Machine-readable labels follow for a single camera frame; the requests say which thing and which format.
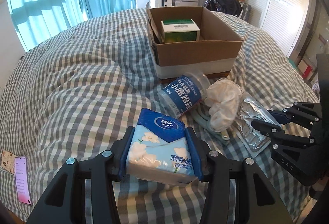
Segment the white cloth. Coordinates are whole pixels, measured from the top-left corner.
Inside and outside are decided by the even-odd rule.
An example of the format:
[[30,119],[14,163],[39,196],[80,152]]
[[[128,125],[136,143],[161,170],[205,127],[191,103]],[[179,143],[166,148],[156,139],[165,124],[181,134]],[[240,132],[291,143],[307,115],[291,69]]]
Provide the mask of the white cloth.
[[226,78],[218,79],[206,90],[209,126],[214,132],[227,130],[235,120],[244,89]]

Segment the clear cotton swab jar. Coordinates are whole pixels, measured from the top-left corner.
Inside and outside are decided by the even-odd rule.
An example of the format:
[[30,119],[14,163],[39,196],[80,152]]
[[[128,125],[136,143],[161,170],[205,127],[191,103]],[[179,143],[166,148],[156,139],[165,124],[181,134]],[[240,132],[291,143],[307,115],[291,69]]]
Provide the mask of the clear cotton swab jar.
[[210,81],[199,70],[186,72],[165,86],[160,92],[160,102],[169,115],[180,118],[207,97]]

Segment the blue tissue pack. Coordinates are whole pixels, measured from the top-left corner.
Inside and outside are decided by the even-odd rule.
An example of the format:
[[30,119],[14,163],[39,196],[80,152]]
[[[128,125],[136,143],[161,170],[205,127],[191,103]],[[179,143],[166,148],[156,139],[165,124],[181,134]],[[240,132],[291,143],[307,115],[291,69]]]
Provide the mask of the blue tissue pack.
[[138,179],[185,186],[196,179],[185,124],[148,108],[141,110],[126,159]]

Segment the green white medicine box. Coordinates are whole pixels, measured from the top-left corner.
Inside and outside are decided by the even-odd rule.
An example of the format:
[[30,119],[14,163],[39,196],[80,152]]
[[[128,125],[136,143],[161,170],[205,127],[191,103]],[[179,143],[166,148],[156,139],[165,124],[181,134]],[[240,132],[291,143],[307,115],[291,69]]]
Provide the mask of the green white medicine box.
[[192,19],[161,21],[164,43],[190,42],[200,39],[200,29]]

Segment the pink smartphone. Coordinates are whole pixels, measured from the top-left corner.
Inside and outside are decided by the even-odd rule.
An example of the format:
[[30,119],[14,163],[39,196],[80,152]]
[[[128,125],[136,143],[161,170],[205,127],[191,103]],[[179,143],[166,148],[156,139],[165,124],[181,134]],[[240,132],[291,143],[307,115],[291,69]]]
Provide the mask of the pink smartphone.
[[28,187],[27,158],[15,158],[15,184],[20,203],[32,206],[32,199]]

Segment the floral card under phone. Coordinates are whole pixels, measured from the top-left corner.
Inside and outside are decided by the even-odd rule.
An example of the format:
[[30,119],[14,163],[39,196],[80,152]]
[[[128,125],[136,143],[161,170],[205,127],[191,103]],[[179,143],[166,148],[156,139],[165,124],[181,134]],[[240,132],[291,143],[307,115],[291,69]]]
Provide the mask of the floral card under phone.
[[11,174],[15,174],[15,158],[17,156],[6,150],[1,154],[1,167]]

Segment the white louvered wardrobe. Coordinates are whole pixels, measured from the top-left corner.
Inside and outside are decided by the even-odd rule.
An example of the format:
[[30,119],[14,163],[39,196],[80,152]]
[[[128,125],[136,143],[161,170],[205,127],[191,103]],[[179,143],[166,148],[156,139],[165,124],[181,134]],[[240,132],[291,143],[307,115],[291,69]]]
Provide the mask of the white louvered wardrobe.
[[245,0],[251,6],[248,22],[268,32],[283,54],[296,60],[306,40],[307,21],[316,0]]

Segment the black jacket on chair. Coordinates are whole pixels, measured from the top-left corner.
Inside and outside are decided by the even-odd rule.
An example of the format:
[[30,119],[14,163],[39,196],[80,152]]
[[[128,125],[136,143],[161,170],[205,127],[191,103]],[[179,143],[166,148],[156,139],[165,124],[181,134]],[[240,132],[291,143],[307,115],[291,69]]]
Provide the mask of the black jacket on chair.
[[206,0],[204,7],[210,11],[217,11],[238,17],[242,7],[238,0]]

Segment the open cardboard box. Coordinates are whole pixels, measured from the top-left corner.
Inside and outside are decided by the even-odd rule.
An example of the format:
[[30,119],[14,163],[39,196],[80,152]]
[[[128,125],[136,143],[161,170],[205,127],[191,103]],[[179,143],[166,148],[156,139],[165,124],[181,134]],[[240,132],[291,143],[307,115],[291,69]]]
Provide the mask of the open cardboard box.
[[[186,72],[199,70],[208,78],[226,77],[243,40],[220,19],[221,13],[204,7],[147,8],[147,31],[157,77],[169,82]],[[166,22],[177,27],[194,21],[200,32],[194,40],[166,39]]]

